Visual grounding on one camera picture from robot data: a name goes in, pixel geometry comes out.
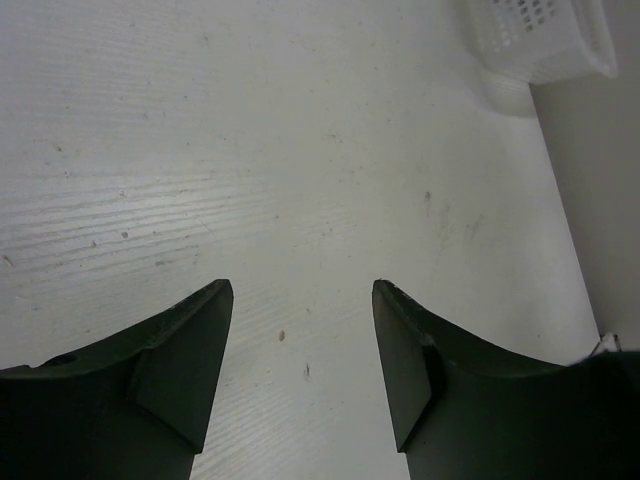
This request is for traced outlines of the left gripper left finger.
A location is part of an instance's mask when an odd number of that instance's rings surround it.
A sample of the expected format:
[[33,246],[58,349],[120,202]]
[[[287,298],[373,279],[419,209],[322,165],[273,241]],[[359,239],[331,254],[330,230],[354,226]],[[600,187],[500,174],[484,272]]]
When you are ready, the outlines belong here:
[[173,307],[37,367],[1,373],[5,479],[187,479],[203,451],[234,294]]

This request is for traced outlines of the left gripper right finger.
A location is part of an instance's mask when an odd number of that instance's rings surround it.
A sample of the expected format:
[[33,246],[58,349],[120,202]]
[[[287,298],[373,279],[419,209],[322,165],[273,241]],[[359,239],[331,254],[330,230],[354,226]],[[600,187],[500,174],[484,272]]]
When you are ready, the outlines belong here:
[[377,280],[373,317],[397,450],[414,479],[635,479],[639,355],[568,366],[488,342]]

